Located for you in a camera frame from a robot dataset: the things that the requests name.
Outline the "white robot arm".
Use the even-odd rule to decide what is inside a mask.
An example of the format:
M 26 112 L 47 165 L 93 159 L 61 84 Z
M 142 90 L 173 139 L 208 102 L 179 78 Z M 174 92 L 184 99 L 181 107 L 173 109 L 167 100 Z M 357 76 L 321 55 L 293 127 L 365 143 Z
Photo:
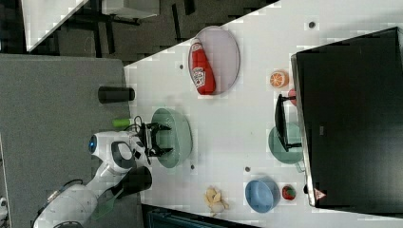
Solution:
M 170 130 L 161 123 L 143 123 L 134 132 L 107 131 L 91 136 L 88 150 L 102 163 L 87 184 L 70 181 L 54 192 L 38 212 L 31 228 L 83 228 L 92 214 L 99 210 L 99 197 L 112 189 L 114 194 L 130 195 L 152 185 L 150 170 L 135 161 L 145 155 L 159 157 L 169 150 L 157 145 L 157 134 Z

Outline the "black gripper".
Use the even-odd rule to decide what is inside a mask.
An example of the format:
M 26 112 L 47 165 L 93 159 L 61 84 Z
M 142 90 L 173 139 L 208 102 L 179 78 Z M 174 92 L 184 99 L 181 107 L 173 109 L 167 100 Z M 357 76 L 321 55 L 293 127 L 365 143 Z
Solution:
M 172 151 L 172 148 L 160 148 L 153 147 L 152 142 L 152 131 L 153 130 L 171 130 L 172 128 L 168 125 L 164 125 L 161 123 L 142 123 L 140 126 L 140 130 L 138 133 L 138 137 L 140 138 L 143 146 L 144 153 L 147 157 L 161 157 L 162 155 L 169 153 Z

